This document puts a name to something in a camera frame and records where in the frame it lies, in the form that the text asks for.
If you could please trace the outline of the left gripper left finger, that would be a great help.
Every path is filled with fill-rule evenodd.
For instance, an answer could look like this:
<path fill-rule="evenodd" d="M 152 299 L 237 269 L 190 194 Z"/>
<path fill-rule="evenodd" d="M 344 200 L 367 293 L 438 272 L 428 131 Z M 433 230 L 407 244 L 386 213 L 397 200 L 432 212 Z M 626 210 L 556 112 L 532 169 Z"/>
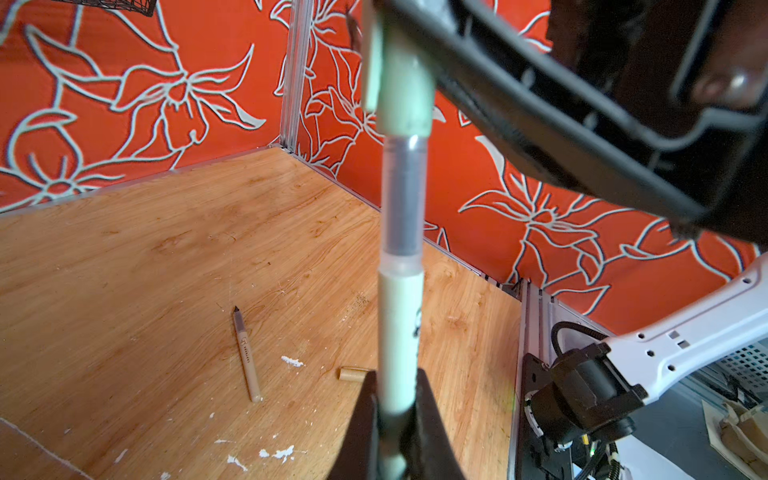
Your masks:
<path fill-rule="evenodd" d="M 379 415 L 377 374 L 366 374 L 328 480 L 378 478 Z"/>

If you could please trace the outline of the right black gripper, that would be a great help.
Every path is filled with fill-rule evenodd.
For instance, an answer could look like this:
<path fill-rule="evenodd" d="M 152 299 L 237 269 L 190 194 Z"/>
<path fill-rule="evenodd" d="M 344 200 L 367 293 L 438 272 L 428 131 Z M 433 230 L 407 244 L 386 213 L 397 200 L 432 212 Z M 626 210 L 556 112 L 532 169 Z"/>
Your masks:
<path fill-rule="evenodd" d="M 520 172 L 686 238 L 766 238 L 765 2 L 554 1 L 545 54 L 480 1 L 383 15 Z"/>

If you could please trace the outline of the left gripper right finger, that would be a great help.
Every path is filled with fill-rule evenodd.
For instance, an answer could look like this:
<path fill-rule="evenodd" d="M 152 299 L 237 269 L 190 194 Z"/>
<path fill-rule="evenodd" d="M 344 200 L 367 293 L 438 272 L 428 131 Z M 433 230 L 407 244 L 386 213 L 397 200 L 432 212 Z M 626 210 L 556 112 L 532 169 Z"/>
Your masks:
<path fill-rule="evenodd" d="M 465 479 L 443 425 L 430 382 L 423 369 L 417 371 L 413 478 L 429 480 Z"/>

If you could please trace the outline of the tan pen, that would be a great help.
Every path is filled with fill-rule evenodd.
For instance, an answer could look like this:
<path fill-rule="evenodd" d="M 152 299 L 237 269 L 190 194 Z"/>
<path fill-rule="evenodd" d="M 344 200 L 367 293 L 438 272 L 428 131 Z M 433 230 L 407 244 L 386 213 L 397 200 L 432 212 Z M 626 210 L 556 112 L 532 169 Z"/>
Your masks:
<path fill-rule="evenodd" d="M 254 356 L 251 350 L 249 337 L 241 310 L 235 306 L 233 309 L 233 325 L 237 338 L 240 358 L 243 365 L 248 395 L 253 403 L 259 403 L 263 400 L 261 393 Z"/>

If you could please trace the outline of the light green pen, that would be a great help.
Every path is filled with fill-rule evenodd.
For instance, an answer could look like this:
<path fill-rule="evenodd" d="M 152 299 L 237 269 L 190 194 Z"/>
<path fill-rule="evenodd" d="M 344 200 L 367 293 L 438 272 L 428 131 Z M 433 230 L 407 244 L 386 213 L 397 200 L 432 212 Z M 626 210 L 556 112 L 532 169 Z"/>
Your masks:
<path fill-rule="evenodd" d="M 427 140 L 385 139 L 378 266 L 378 475 L 402 479 L 401 441 L 416 401 L 424 290 L 423 236 Z"/>

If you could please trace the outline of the light green pen cap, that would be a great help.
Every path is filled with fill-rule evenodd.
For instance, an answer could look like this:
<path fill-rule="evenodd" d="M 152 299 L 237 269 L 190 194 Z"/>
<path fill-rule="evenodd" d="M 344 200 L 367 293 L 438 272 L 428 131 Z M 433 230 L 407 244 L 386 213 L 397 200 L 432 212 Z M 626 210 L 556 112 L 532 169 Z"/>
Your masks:
<path fill-rule="evenodd" d="M 430 136 L 436 82 L 404 31 L 372 1 L 362 6 L 362 98 L 384 136 Z"/>

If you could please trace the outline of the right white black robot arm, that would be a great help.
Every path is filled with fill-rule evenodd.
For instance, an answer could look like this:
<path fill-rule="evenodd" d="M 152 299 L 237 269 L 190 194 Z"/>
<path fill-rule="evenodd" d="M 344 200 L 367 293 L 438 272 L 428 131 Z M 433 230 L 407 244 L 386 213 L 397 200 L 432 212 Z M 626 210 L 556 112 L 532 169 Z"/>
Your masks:
<path fill-rule="evenodd" d="M 767 241 L 767 5 L 556 1 L 549 56 L 475 1 L 378 1 L 439 90 L 546 183 L 683 234 Z M 631 414 L 767 333 L 767 262 L 652 326 L 567 352 L 526 409 L 548 446 L 629 435 Z"/>

